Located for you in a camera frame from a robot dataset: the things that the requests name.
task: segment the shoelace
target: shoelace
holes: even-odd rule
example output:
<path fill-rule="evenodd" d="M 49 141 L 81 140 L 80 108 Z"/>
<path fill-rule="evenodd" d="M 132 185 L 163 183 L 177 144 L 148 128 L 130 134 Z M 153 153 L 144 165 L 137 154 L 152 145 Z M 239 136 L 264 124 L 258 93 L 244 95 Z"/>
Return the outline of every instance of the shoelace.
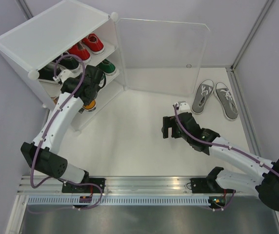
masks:
<path fill-rule="evenodd" d="M 229 90 L 221 90 L 221 92 L 225 93 L 226 100 L 229 100 L 229 101 L 233 100 L 232 94 Z"/>
<path fill-rule="evenodd" d="M 206 95 L 208 95 L 208 93 L 211 92 L 211 87 L 209 87 L 209 91 L 206 90 L 206 87 L 203 85 L 201 87 L 201 95 L 203 96 L 204 93 L 206 93 Z"/>

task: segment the gray shoe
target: gray shoe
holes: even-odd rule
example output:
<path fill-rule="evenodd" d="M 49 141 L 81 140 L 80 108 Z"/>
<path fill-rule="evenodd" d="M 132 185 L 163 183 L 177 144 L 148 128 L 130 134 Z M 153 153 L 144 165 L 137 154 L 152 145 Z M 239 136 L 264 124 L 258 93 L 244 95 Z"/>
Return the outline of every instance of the gray shoe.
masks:
<path fill-rule="evenodd" d="M 213 93 L 213 81 L 210 79 L 205 80 L 197 89 L 195 100 L 192 106 L 192 112 L 200 115 L 203 112 L 204 106 L 208 98 Z"/>
<path fill-rule="evenodd" d="M 216 96 L 221 103 L 225 118 L 229 121 L 237 119 L 238 110 L 234 102 L 234 98 L 231 91 L 229 91 L 224 83 L 219 82 L 216 84 L 214 96 Z"/>

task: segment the sneaker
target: sneaker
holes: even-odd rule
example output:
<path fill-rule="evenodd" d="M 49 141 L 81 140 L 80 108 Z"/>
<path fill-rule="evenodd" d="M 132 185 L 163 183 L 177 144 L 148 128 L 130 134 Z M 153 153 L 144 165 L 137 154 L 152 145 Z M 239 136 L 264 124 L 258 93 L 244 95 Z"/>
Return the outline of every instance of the sneaker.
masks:
<path fill-rule="evenodd" d="M 93 100 L 89 105 L 83 106 L 83 109 L 88 112 L 92 112 L 96 110 L 96 107 L 97 107 L 96 101 Z"/>
<path fill-rule="evenodd" d="M 68 55 L 68 52 L 63 53 L 61 56 Z M 61 56 L 58 56 L 53 62 L 56 62 Z M 71 72 L 75 73 L 80 69 L 79 62 L 73 58 L 73 57 L 65 57 L 63 58 L 59 64 L 60 67 L 63 67 L 64 69 L 68 69 Z"/>
<path fill-rule="evenodd" d="M 55 63 L 50 62 L 48 65 L 43 67 L 41 70 L 39 70 L 39 81 L 44 83 L 50 83 L 50 84 L 59 84 L 58 82 L 54 81 L 54 67 Z M 56 74 L 57 76 L 61 73 L 60 67 L 57 65 Z"/>
<path fill-rule="evenodd" d="M 103 60 L 99 65 L 97 65 L 106 75 L 112 76 L 116 73 L 116 67 L 108 60 Z"/>
<path fill-rule="evenodd" d="M 85 64 L 87 64 L 91 60 L 90 53 L 87 51 L 87 49 L 84 48 L 81 42 L 78 42 L 73 47 L 71 47 L 68 52 L 70 54 L 78 56 L 80 59 L 83 60 Z"/>
<path fill-rule="evenodd" d="M 229 121 L 237 119 L 238 110 L 234 98 L 224 83 L 220 82 L 216 84 L 214 96 L 221 103 L 225 118 Z"/>
<path fill-rule="evenodd" d="M 208 98 L 213 93 L 213 81 L 210 79 L 205 80 L 197 89 L 195 100 L 192 106 L 192 112 L 200 115 L 203 112 L 204 106 Z"/>
<path fill-rule="evenodd" d="M 95 33 L 91 33 L 82 39 L 82 42 L 87 45 L 94 55 L 101 55 L 105 52 L 105 47 Z"/>

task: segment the red shoe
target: red shoe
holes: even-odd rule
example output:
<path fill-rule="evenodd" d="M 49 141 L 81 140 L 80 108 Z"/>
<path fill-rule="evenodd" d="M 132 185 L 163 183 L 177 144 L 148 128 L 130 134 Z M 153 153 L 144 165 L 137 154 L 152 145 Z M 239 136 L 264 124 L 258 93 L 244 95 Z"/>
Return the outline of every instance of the red shoe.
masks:
<path fill-rule="evenodd" d="M 84 48 L 81 42 L 78 42 L 73 47 L 71 47 L 68 52 L 80 57 L 80 59 L 82 59 L 84 63 L 88 63 L 91 60 L 90 53 L 87 51 L 87 49 Z"/>
<path fill-rule="evenodd" d="M 87 37 L 82 39 L 82 42 L 86 44 L 94 55 L 101 55 L 105 51 L 105 47 L 95 33 L 91 33 Z"/>

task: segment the wall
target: wall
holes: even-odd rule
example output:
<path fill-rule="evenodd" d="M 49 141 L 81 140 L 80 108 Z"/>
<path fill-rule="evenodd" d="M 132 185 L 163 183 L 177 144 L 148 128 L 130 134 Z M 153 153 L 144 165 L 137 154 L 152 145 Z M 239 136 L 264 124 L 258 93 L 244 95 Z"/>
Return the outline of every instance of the wall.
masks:
<path fill-rule="evenodd" d="M 14 0 L 0 0 L 0 35 L 23 23 Z M 20 152 L 41 127 L 45 110 L 0 55 L 0 234 L 4 233 L 21 175 L 28 167 Z"/>
<path fill-rule="evenodd" d="M 237 68 L 262 154 L 279 158 L 279 1 L 266 17 Z"/>
<path fill-rule="evenodd" d="M 34 15 L 60 0 L 25 0 Z M 205 23 L 211 38 L 202 65 L 233 64 L 266 0 L 80 0 L 121 18 Z"/>

